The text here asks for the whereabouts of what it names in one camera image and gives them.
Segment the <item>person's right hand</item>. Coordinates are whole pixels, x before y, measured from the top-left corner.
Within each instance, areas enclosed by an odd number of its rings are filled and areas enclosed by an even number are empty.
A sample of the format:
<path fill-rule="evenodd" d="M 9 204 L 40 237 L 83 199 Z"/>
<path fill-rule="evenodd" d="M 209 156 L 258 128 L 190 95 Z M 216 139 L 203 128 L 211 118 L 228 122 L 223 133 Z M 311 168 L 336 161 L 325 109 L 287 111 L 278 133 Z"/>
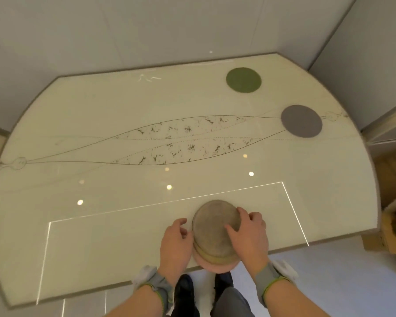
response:
<path fill-rule="evenodd" d="M 268 263 L 269 242 L 266 235 L 266 223 L 258 212 L 248 213 L 237 207 L 243 229 L 242 244 L 232 244 L 233 249 L 243 262 L 246 270 L 254 280 Z"/>

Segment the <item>person's left hand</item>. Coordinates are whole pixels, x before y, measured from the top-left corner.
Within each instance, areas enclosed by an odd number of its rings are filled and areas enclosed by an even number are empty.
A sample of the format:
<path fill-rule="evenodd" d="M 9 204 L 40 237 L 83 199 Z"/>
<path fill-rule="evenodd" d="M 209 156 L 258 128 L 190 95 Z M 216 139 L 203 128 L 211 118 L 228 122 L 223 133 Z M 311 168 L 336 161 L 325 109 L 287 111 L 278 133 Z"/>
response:
<path fill-rule="evenodd" d="M 160 246 L 160 263 L 158 272 L 171 285 L 175 285 L 185 271 L 192 256 L 193 242 L 188 240 L 174 240 L 168 226 L 163 235 Z"/>

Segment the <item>person's right forearm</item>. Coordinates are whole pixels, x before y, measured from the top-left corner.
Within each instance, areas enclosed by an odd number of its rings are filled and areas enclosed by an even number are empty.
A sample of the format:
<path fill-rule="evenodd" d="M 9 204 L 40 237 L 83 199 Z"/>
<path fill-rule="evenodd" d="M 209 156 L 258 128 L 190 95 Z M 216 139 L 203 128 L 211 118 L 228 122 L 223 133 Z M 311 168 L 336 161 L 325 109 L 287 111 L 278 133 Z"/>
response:
<path fill-rule="evenodd" d="M 270 284 L 263 299 L 270 317 L 331 317 L 284 278 Z"/>

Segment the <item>person's left forearm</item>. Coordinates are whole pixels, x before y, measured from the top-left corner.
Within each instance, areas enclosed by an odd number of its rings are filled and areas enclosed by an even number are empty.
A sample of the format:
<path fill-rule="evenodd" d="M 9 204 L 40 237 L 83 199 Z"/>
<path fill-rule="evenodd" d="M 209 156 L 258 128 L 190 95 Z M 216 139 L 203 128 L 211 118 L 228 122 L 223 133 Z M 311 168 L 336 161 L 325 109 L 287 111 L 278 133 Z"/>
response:
<path fill-rule="evenodd" d="M 123 303 L 104 317 L 164 317 L 165 306 L 158 292 L 150 285 L 135 290 Z"/>

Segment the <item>beige round coaster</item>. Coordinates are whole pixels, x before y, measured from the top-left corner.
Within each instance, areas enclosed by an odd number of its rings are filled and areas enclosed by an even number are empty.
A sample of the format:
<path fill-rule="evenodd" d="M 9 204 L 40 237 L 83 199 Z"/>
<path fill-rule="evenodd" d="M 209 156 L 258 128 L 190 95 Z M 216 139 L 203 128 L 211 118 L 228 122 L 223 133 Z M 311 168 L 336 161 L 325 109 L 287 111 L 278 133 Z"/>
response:
<path fill-rule="evenodd" d="M 196 262 L 207 262 L 212 265 L 230 265 L 239 262 L 236 253 L 227 255 L 211 255 L 206 253 L 198 244 L 193 244 L 193 257 Z"/>

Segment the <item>pink round coaster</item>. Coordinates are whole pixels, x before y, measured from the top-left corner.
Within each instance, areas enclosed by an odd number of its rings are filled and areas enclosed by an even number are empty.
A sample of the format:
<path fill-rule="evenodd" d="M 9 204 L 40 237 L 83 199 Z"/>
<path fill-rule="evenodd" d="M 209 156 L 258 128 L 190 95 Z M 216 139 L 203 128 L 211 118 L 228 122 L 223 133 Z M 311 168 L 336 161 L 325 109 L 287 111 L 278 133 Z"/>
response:
<path fill-rule="evenodd" d="M 240 260 L 237 260 L 233 263 L 222 264 L 222 265 L 209 263 L 203 257 L 201 257 L 195 250 L 192 252 L 192 256 L 196 261 L 196 263 L 202 269 L 216 274 L 227 273 L 232 269 L 234 269 L 240 263 Z"/>

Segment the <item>black shoe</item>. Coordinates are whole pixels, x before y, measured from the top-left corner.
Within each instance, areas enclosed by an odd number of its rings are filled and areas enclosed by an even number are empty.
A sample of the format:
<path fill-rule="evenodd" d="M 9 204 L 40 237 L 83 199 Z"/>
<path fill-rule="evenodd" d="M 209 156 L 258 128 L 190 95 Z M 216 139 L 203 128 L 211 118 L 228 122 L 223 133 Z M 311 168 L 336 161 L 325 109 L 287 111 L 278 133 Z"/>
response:
<path fill-rule="evenodd" d="M 174 289 L 174 309 L 170 317 L 200 317 L 195 304 L 194 285 L 188 274 L 180 276 Z"/>
<path fill-rule="evenodd" d="M 233 277 L 231 272 L 217 273 L 214 279 L 215 298 L 220 297 L 224 290 L 234 287 Z"/>

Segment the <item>grey wristband with white tracker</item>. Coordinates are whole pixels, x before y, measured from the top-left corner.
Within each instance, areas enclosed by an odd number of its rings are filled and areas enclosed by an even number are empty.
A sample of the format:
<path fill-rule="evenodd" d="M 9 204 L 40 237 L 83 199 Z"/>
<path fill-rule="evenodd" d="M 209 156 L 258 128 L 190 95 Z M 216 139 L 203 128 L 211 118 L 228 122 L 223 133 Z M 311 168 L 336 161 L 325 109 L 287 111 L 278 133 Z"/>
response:
<path fill-rule="evenodd" d="M 258 295 L 259 302 L 267 308 L 265 303 L 265 293 L 277 281 L 282 279 L 288 280 L 295 284 L 299 275 L 296 270 L 285 260 L 275 260 L 269 262 L 260 272 L 255 276 L 254 283 Z"/>
<path fill-rule="evenodd" d="M 163 317 L 171 310 L 174 304 L 174 287 L 159 274 L 156 266 L 143 266 L 131 282 L 135 291 L 145 285 L 152 288 L 162 302 Z"/>

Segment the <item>grey trouser leg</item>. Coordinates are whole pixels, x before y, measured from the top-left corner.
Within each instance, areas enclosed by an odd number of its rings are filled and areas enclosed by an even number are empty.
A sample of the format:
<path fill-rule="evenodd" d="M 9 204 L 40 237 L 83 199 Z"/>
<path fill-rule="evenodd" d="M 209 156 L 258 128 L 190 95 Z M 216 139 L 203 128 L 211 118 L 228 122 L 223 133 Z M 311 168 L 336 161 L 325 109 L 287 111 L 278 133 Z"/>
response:
<path fill-rule="evenodd" d="M 211 317 L 255 317 L 248 301 L 232 286 L 221 294 L 216 293 L 210 314 Z"/>

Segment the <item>grey-purple round coaster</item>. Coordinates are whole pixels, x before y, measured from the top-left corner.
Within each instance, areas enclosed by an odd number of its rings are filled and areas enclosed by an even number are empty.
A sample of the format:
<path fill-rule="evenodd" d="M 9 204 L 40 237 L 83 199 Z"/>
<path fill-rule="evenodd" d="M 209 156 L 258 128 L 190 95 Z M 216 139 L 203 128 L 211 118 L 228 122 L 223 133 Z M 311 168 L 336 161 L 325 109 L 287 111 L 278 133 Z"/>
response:
<path fill-rule="evenodd" d="M 313 109 L 303 105 L 286 107 L 280 116 L 284 128 L 300 138 L 313 138 L 322 131 L 321 117 Z"/>

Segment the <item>green round coaster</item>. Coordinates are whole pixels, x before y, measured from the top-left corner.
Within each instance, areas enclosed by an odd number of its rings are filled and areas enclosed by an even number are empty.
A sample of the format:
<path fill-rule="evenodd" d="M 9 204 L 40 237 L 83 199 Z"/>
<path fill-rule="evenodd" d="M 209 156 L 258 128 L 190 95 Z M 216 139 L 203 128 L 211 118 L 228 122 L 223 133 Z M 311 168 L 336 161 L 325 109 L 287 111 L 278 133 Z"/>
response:
<path fill-rule="evenodd" d="M 261 87 L 262 78 L 254 69 L 239 67 L 227 73 L 226 83 L 236 92 L 253 93 Z"/>

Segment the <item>large cardboard box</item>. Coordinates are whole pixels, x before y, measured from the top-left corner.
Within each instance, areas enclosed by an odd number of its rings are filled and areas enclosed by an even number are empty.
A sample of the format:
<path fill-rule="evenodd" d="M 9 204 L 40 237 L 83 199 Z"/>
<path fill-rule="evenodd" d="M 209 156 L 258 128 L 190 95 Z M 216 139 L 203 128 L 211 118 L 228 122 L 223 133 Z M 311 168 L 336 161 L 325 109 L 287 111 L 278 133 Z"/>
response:
<path fill-rule="evenodd" d="M 366 251 L 388 252 L 382 229 L 382 211 L 396 198 L 396 153 L 382 157 L 375 162 L 380 192 L 380 229 L 361 236 Z"/>

